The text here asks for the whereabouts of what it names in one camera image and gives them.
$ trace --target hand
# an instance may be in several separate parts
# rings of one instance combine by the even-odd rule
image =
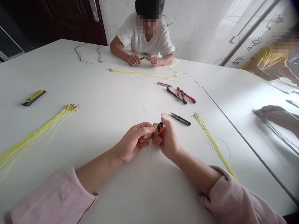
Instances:
[[[273,81],[273,80],[279,79],[279,76],[277,76],[277,75],[265,75],[263,78],[268,80],[268,81]]]
[[[146,60],[150,61],[153,67],[158,66],[158,58],[156,55],[150,55],[145,58]]]
[[[270,112],[270,111],[279,111],[279,112],[286,112],[287,110],[282,108],[281,106],[274,106],[274,105],[268,105],[268,106],[263,106],[262,107],[262,112]]]
[[[158,136],[158,132],[155,132],[152,136],[153,144],[159,146],[162,153],[170,160],[173,157],[183,151],[178,143],[177,136],[174,132],[171,121],[167,120],[165,117],[161,117],[163,122],[162,137]],[[157,128],[158,123],[153,124],[154,128]]]
[[[132,55],[128,58],[127,62],[128,62],[130,65],[132,65],[132,66],[136,66],[136,65],[138,65],[138,64],[141,64],[141,60],[140,60],[140,58],[138,57],[137,54],[132,54]]]
[[[153,132],[153,126],[148,122],[133,126],[112,148],[115,157],[122,163],[130,162],[142,148],[149,145]]]
[[[264,114],[264,117],[275,124],[292,132],[299,130],[299,120],[286,111],[271,111]]]

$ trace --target person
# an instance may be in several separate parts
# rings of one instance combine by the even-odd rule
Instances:
[[[245,189],[226,170],[208,166],[180,146],[172,123],[133,126],[110,150],[74,170],[62,168],[5,214],[5,222],[76,224],[98,198],[96,190],[123,164],[130,162],[150,140],[199,189],[199,199],[220,223],[286,223],[259,196]]]
[[[290,130],[299,139],[299,115],[292,114],[286,109],[275,105],[263,106],[261,111],[265,118]]]
[[[299,79],[287,66],[288,51],[299,46],[298,28],[293,28],[283,36],[274,46],[265,47],[251,57],[241,69],[254,72],[256,75],[271,81],[279,79],[277,75],[268,75],[266,72],[275,67],[284,77],[299,86]]]
[[[171,43],[168,27],[161,19],[165,0],[136,0],[135,9],[118,29],[110,44],[110,50],[117,57],[132,66],[140,65],[137,54],[129,55],[123,49],[131,44],[131,50],[138,54],[148,54],[146,60],[153,67],[173,62],[175,50]]]

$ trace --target door handle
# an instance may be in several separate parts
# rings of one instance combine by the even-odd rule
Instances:
[[[93,12],[93,17],[94,17],[94,20],[96,22],[99,22],[99,15],[97,13],[97,4],[96,4],[96,0],[89,0],[89,3],[90,3],[90,7],[91,7],[91,10]]]

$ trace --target white table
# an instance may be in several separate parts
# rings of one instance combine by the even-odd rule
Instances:
[[[59,40],[0,65],[1,152],[40,127],[62,110],[64,104],[80,104],[44,148],[49,133],[23,153],[1,183],[0,215],[31,192],[51,173],[63,166],[75,168],[116,144],[133,125],[159,122],[161,113],[173,112],[189,120],[185,126],[173,122],[182,147],[210,165],[225,167],[205,142],[193,112],[201,112],[215,139],[221,138],[231,152],[230,165],[242,185],[261,196],[279,214],[297,207],[245,141],[236,132],[202,88],[180,67],[179,79],[166,81],[154,77],[109,72],[108,68],[172,76],[167,66],[153,68],[143,61],[138,68],[116,58],[108,47],[101,47],[103,63],[97,62],[96,45],[80,52],[88,61],[78,61],[74,47],[78,42]],[[188,62],[181,60],[178,65]],[[184,105],[157,82],[179,86],[196,99]],[[33,92],[47,93],[29,107],[20,103]],[[217,141],[229,158],[226,146]],[[99,189],[99,199],[83,223],[216,223],[199,203],[197,189],[161,151],[150,144]]]
[[[285,101],[289,99],[299,102],[299,96],[294,93],[290,95],[282,93],[238,69],[203,64],[200,64],[197,69],[199,72],[190,71],[193,78],[215,101],[294,200],[299,200],[299,157],[251,112],[253,108],[279,105],[292,113],[299,114],[299,108]],[[290,86],[276,86],[289,92],[298,91]],[[299,140],[292,132],[274,123],[272,125],[299,146]]]

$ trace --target black thread snips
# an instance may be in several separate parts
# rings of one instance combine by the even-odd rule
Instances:
[[[172,116],[173,118],[175,118],[176,120],[178,120],[179,122],[182,122],[183,124],[187,125],[187,126],[190,126],[191,123],[187,120],[185,120],[184,118],[174,114],[174,113],[171,113],[170,116]]]

